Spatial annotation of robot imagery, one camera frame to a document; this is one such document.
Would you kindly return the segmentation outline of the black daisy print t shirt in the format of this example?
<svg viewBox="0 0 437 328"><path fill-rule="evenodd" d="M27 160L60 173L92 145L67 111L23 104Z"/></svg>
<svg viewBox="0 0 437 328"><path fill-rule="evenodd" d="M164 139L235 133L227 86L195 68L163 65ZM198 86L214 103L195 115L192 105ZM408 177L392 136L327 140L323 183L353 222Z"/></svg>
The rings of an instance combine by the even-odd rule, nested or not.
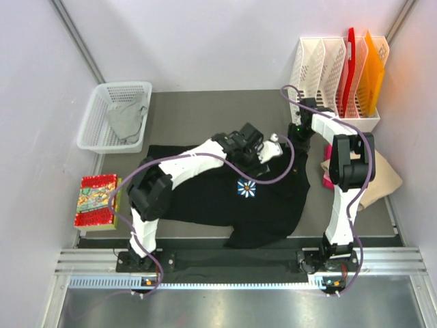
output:
<svg viewBox="0 0 437 328"><path fill-rule="evenodd" d="M310 184L308 154L281 146L283 155L268 162L263 184L239 176L230 167L208 170L169 191L160 189L167 207L162 219L207 226L230 226L226 247L250 249L275 243L297 227Z"/></svg>

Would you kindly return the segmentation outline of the pink t shirt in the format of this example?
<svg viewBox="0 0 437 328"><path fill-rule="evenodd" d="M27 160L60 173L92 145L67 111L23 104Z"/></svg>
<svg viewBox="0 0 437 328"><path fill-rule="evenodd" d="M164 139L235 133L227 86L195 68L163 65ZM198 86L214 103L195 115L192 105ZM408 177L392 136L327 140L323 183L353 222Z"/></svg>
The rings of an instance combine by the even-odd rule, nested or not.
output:
<svg viewBox="0 0 437 328"><path fill-rule="evenodd" d="M327 189L334 189L334 184L332 183L330 179L329 174L329 161L332 154L332 146L327 145L324 149L324 162L322 163L322 169L324 170L323 177L322 177L322 185L326 187Z"/></svg>

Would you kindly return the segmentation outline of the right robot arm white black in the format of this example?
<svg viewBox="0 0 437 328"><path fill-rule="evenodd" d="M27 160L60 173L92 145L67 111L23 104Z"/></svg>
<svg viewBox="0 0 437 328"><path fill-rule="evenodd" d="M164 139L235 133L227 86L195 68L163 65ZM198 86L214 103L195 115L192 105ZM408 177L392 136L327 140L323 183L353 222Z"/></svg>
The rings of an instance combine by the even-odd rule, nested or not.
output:
<svg viewBox="0 0 437 328"><path fill-rule="evenodd" d="M341 121L332 109L319 107L314 98L290 103L298 107L298 120L289 125L293 145L308 146L310 138L318 134L332 147L328 175L335 195L330 222L319 249L300 253L301 264L312 273L322 267L332 271L356 259L353 247L358 205L376 175L374 137Z"/></svg>

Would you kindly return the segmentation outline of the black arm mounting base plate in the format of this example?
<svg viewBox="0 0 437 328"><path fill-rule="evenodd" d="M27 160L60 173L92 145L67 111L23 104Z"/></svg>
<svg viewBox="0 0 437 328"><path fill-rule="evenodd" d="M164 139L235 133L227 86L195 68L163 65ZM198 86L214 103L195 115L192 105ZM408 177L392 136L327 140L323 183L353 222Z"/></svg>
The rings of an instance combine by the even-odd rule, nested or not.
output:
<svg viewBox="0 0 437 328"><path fill-rule="evenodd" d="M347 257L327 259L319 249L164 249L153 256L166 274L189 269L211 269L226 273L232 269L283 269L290 273L354 271L359 260L356 252Z"/></svg>

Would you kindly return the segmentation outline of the orange plastic folder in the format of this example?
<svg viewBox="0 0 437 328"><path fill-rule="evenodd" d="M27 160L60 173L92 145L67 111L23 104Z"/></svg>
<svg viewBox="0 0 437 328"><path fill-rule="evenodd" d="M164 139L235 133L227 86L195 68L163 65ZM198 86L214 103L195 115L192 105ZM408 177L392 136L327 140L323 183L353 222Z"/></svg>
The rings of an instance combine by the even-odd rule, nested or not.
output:
<svg viewBox="0 0 437 328"><path fill-rule="evenodd" d="M368 53L356 95L362 116L370 117L376 111L385 69L369 31L365 35L365 44L367 45Z"/></svg>

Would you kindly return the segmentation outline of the beige t shirt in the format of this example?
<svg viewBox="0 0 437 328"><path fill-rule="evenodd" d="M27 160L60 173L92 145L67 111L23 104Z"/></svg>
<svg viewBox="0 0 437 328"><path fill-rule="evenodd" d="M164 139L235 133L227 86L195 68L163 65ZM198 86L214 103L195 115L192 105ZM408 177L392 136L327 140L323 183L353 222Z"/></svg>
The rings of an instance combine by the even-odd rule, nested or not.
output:
<svg viewBox="0 0 437 328"><path fill-rule="evenodd" d="M366 209L379 199L392 194L402 185L402 179L389 162L375 151L376 175L369 183L358 206L358 211Z"/></svg>

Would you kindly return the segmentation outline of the white file organizer rack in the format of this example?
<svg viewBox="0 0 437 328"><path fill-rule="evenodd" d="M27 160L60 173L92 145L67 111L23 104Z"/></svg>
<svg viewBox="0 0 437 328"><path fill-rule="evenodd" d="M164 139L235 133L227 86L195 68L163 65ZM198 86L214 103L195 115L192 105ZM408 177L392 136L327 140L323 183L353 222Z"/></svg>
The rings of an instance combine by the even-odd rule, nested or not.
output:
<svg viewBox="0 0 437 328"><path fill-rule="evenodd" d="M389 56L389 45L384 36L372 36L372 42L378 52L383 65ZM356 37L356 70L360 74L363 71L367 59L368 48L364 37ZM302 98L315 98L317 105L329 107L338 114L341 108L341 91L345 83L341 81L343 67L347 68L348 46L346 38L321 37L300 38L297 44L297 52L291 71L290 85L298 88L299 93L288 89L288 96L299 101ZM380 121L378 110L373 115L364 115L361 103L358 100L357 89L354 89L354 101L349 98L344 122L354 125L363 132L372 132Z"/></svg>

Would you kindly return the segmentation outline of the white plastic mesh basket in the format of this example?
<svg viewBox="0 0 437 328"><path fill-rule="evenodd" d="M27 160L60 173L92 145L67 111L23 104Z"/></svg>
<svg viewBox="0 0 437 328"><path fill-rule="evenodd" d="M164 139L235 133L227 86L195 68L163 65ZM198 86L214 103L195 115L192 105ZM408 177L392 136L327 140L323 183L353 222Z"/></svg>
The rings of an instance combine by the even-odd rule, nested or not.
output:
<svg viewBox="0 0 437 328"><path fill-rule="evenodd" d="M97 154L140 152L151 95L152 84L147 81L98 85L79 129L78 148Z"/></svg>

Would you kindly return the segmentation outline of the red illustrated book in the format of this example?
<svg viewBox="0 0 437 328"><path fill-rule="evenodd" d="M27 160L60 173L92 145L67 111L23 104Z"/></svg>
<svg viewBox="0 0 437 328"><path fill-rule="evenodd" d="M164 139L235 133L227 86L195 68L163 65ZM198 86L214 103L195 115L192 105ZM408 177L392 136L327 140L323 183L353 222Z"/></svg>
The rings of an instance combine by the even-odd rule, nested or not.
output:
<svg viewBox="0 0 437 328"><path fill-rule="evenodd" d="M118 218L107 206L121 183L117 174L82 177L74 227L81 232L115 230Z"/></svg>

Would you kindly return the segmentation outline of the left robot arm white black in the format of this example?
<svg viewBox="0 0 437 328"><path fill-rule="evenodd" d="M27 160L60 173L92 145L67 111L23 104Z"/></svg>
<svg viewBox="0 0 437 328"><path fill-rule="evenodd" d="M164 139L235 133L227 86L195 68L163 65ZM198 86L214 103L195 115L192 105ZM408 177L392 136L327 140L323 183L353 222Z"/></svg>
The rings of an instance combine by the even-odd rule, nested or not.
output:
<svg viewBox="0 0 437 328"><path fill-rule="evenodd" d="M259 130L246 123L239 131L217 133L166 161L153 164L151 157L144 160L141 164L150 166L137 172L126 188L135 229L128 247L132 264L140 271L153 267L158 220L168 211L171 194L178 186L226 162L246 176L258 177L267 162L282 154L276 133L265 140Z"/></svg>

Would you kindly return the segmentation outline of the grey cloth in basket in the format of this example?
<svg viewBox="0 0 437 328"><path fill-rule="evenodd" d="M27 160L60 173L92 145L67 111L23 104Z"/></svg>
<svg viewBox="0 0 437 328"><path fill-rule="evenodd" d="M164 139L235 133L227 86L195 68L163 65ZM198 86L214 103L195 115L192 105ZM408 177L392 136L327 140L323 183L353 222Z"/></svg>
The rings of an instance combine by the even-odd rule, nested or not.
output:
<svg viewBox="0 0 437 328"><path fill-rule="evenodd" d="M129 103L107 113L109 125L119 140L128 144L138 142L143 117L148 113L146 100L146 94L137 94Z"/></svg>

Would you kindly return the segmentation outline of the red plastic folder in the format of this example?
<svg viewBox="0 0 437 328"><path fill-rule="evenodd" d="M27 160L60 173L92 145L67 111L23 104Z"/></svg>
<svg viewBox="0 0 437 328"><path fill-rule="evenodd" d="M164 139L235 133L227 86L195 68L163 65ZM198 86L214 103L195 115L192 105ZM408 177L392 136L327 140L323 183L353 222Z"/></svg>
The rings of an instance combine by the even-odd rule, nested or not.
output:
<svg viewBox="0 0 437 328"><path fill-rule="evenodd" d="M349 93L352 87L352 81L356 65L356 43L354 28L348 29L348 36L345 41L346 56L343 65L341 83L339 85L339 115L344 118L348 105Z"/></svg>

